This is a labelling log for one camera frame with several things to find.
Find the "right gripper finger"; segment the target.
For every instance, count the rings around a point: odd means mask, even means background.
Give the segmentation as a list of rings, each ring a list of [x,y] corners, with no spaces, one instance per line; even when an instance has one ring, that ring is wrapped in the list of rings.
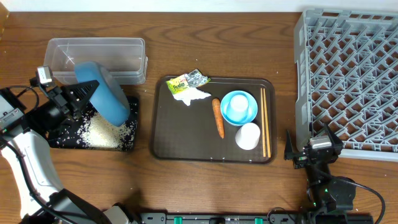
[[[325,125],[325,131],[331,141],[334,148],[342,148],[343,141],[330,129],[328,125]]]
[[[294,152],[293,152],[293,147],[292,147],[292,141],[290,138],[290,133],[288,130],[286,130],[286,144],[285,144],[285,150],[284,150],[284,160],[292,160],[294,157]]]

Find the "wooden chopstick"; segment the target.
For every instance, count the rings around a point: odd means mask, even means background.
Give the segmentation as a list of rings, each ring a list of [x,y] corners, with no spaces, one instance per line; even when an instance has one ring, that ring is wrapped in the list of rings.
[[[265,124],[265,114],[266,114],[266,107],[265,107],[265,89],[261,88],[261,119],[262,119],[262,154],[263,157],[266,157],[266,124]]]
[[[267,156],[271,158],[271,140],[270,140],[270,131],[269,131],[269,122],[268,122],[268,112],[267,112],[267,98],[266,98],[266,89],[263,88],[263,102],[264,102],[264,119],[265,119],[265,129],[266,129],[266,141],[267,141]]]

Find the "clear plastic bin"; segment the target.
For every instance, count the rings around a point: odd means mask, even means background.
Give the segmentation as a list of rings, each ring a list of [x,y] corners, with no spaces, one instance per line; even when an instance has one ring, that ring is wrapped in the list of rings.
[[[62,84],[76,84],[75,65],[93,61],[104,66],[121,85],[146,82],[146,43],[142,38],[75,37],[49,40],[44,57]]]

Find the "dark brown serving tray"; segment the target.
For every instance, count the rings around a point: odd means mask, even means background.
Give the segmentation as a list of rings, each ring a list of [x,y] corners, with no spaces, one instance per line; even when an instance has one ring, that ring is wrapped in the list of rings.
[[[277,130],[275,90],[272,83],[259,78],[214,77],[201,90],[210,93],[202,100],[193,100],[190,105],[175,100],[167,86],[170,76],[161,78],[156,85],[150,151],[158,159],[227,162],[240,164],[270,164],[277,156]],[[224,123],[224,137],[218,134],[212,109],[212,99],[222,99],[234,90],[249,93],[261,103],[261,90],[266,91],[269,126],[261,140],[269,140],[270,155],[263,143],[254,149],[241,149],[235,141],[237,126]]]

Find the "pile of rice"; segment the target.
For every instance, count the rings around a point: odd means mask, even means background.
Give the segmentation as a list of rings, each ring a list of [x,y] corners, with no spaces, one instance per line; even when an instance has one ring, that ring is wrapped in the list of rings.
[[[76,130],[76,143],[88,149],[125,151],[134,145],[136,121],[127,120],[121,126],[114,126],[98,112],[83,118],[83,124]]]

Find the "white plastic cup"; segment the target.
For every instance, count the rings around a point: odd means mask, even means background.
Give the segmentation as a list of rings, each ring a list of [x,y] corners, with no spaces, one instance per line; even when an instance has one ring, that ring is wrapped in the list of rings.
[[[244,150],[254,149],[259,142],[261,130],[255,123],[246,123],[235,135],[236,144]]]

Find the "grey dishwasher rack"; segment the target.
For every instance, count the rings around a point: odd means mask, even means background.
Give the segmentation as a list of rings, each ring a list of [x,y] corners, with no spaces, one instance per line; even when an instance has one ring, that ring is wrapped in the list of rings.
[[[299,149],[329,126],[342,157],[397,160],[397,14],[307,9],[294,62]]]

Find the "light blue bowl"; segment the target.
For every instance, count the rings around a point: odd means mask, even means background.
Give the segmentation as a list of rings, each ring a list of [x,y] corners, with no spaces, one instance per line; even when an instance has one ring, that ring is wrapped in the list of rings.
[[[245,113],[232,113],[229,110],[229,102],[234,95],[244,95],[248,99],[248,109]],[[256,99],[246,91],[235,90],[226,94],[221,100],[221,114],[223,118],[233,126],[242,126],[250,123],[257,116],[258,106]]]

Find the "crumpled white tissue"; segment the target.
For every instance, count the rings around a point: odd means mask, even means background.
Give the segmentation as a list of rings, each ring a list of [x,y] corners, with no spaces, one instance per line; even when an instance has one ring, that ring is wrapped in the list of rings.
[[[189,88],[173,95],[175,100],[183,101],[187,106],[190,106],[192,100],[202,100],[209,96],[211,96],[210,93],[201,91],[197,88]]]

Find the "black rectangular tray bin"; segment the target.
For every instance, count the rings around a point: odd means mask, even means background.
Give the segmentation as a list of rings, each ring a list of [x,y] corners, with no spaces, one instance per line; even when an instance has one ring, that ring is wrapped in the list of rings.
[[[139,99],[134,96],[128,96],[127,99],[130,105],[130,115],[120,127],[107,122],[91,104],[88,104],[83,117],[79,121],[67,120],[60,132],[49,134],[50,147],[106,151],[129,151],[133,149]]]

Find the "light blue cup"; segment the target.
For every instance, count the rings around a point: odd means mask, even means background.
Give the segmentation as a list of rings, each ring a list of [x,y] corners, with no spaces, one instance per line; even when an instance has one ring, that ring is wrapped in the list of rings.
[[[234,95],[229,102],[229,110],[232,113],[245,113],[248,105],[248,99],[244,95]]]

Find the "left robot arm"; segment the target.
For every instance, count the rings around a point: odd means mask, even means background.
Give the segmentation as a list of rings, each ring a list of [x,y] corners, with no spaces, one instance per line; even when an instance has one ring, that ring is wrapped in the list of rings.
[[[54,168],[46,135],[62,128],[66,120],[78,121],[97,96],[107,100],[103,81],[75,85],[43,84],[35,78],[23,91],[39,88],[48,98],[28,113],[11,87],[1,89],[1,155],[12,168],[23,223],[141,223],[142,217],[116,203],[101,211],[61,183]]]

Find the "dark blue plate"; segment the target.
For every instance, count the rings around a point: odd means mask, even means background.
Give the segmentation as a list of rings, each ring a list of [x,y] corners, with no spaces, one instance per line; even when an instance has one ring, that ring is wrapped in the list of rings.
[[[97,81],[97,89],[90,103],[113,126],[121,126],[130,115],[130,106],[119,83],[101,64],[87,61],[75,64],[74,72],[79,83]]]

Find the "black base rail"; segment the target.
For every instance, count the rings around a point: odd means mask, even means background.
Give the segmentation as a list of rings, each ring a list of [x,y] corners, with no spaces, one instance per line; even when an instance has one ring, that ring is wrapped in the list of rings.
[[[270,213],[268,215],[220,215],[220,214],[166,214],[142,213],[138,224],[373,224],[370,215],[308,215]]]

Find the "yellow silver snack wrapper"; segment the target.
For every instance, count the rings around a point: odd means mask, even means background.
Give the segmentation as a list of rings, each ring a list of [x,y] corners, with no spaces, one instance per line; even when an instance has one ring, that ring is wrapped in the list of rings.
[[[190,88],[197,88],[206,85],[211,79],[195,69],[190,73],[185,73],[176,78],[166,81],[166,84],[173,95],[181,93]]]

